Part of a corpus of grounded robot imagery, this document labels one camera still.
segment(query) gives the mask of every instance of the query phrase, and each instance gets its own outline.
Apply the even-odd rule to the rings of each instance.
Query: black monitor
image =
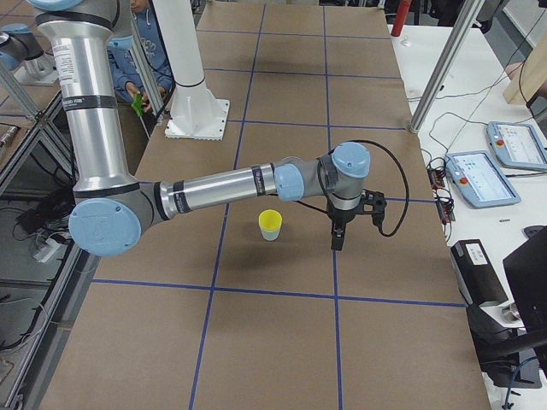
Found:
[[[468,318],[481,368],[507,387],[515,366],[534,355],[547,376],[547,227],[508,255],[503,267],[526,332],[505,329],[474,306]],[[540,387],[538,363],[523,367],[514,386]]]

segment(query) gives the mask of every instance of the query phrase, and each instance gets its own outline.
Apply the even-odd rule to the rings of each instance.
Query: cup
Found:
[[[258,225],[262,237],[267,241],[274,241],[279,235],[283,218],[281,214],[273,209],[266,209],[258,215]]]

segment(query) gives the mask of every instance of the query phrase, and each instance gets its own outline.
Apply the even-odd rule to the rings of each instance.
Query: tablet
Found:
[[[487,133],[494,154],[504,166],[547,171],[547,151],[530,124],[491,122]]]
[[[474,208],[501,207],[521,201],[513,185],[486,151],[448,154],[446,171]]]

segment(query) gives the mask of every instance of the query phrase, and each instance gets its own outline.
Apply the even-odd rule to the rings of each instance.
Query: blue jacket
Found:
[[[162,42],[157,31],[156,17],[150,9],[136,13],[138,32],[144,46],[148,61],[152,65],[152,73],[156,83],[169,91],[172,84],[172,74],[169,68],[168,59],[162,48]],[[116,94],[128,103],[132,102],[126,91],[126,83],[131,81],[142,93],[144,93],[143,82],[138,76],[135,63],[128,50],[109,48],[110,71],[114,82]]]

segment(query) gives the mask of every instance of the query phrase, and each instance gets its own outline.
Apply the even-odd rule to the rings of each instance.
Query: red cylinder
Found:
[[[393,23],[393,28],[391,29],[391,35],[393,37],[399,37],[401,35],[404,22],[407,20],[407,15],[409,14],[410,4],[412,4],[412,0],[401,0],[399,3],[395,23]]]

